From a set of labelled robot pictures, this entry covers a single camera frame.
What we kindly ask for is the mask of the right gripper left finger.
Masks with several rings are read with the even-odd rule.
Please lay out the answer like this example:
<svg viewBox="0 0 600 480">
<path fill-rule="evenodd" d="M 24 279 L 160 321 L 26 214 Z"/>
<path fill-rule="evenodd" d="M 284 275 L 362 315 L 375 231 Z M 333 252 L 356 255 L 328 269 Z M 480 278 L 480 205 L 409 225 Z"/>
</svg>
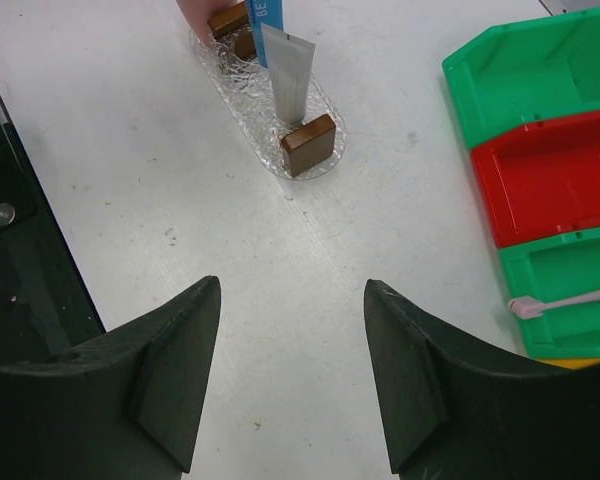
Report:
<svg viewBox="0 0 600 480">
<path fill-rule="evenodd" d="M 0 479 L 188 473 L 220 310 L 220 281 L 206 276 L 62 353 L 0 366 Z"/>
</svg>

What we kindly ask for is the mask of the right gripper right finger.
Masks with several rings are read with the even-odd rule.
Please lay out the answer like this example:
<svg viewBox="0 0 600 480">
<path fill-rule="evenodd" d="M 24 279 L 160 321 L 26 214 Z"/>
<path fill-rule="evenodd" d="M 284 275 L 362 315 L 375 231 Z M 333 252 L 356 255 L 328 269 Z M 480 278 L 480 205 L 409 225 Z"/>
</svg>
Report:
<svg viewBox="0 0 600 480">
<path fill-rule="evenodd" d="M 600 479 L 600 363 L 489 344 L 367 282 L 364 321 L 391 471 L 402 479 Z"/>
</svg>

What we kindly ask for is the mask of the clear rack with brown ends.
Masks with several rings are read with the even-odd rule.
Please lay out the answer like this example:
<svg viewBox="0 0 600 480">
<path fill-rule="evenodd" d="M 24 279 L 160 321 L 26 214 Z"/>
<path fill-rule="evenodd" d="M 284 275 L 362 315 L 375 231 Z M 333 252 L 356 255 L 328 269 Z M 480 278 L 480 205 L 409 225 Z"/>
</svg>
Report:
<svg viewBox="0 0 600 480">
<path fill-rule="evenodd" d="M 196 55 L 271 173 L 324 175 L 342 158 L 344 120 L 313 74 L 314 43 L 285 32 L 280 1 L 242 1 L 211 15 Z"/>
</svg>

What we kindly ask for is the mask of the pink cup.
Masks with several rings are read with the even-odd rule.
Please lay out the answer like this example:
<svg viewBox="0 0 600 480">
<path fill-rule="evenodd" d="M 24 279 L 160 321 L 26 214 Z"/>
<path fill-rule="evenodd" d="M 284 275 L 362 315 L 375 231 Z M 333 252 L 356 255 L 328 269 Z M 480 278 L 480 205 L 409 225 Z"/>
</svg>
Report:
<svg viewBox="0 0 600 480">
<path fill-rule="evenodd" d="M 208 21 L 216 14 L 229 11 L 237 17 L 245 17 L 245 6 L 238 7 L 239 1 L 233 0 L 177 0 L 179 9 L 197 38 L 208 45 L 211 40 L 211 29 Z"/>
</svg>

